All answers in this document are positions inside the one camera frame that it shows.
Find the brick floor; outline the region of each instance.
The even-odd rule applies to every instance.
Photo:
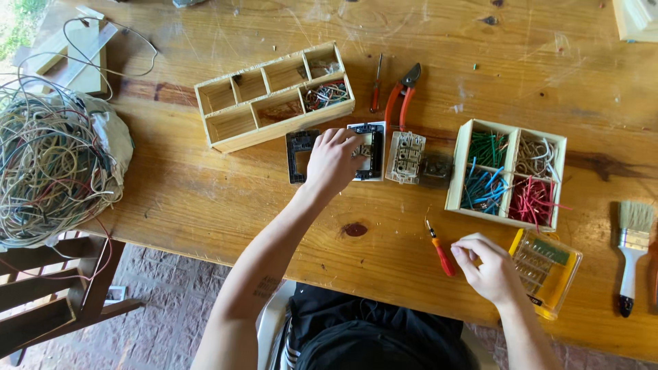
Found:
[[[16,368],[0,370],[186,370],[201,341],[213,302],[229,267],[126,245],[114,285],[147,302],[120,317],[28,348]],[[507,345],[502,330],[467,324],[502,369]],[[566,370],[658,370],[646,363],[553,343]]]

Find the forearm tattoo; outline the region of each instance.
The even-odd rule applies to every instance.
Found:
[[[279,280],[266,275],[261,282],[258,283],[256,290],[253,291],[253,295],[260,298],[270,298],[277,286],[279,286]]]

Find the hand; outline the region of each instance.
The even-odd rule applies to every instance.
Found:
[[[354,179],[357,169],[366,160],[352,153],[363,143],[352,130],[330,128],[318,136],[311,152],[304,187],[329,201]]]
[[[509,253],[486,236],[480,233],[465,236],[453,243],[450,250],[468,283],[499,311],[508,305],[530,304]],[[473,261],[478,256],[482,264],[476,267]]]

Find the paintbrush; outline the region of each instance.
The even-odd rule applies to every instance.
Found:
[[[653,224],[653,206],[637,201],[619,203],[619,249],[626,258],[619,294],[619,312],[628,317],[635,300],[635,265],[649,251],[649,232]]]

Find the grass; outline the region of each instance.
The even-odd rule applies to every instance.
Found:
[[[20,46],[32,44],[48,0],[8,0],[6,3],[3,8],[10,11],[0,18],[0,61],[12,57]]]

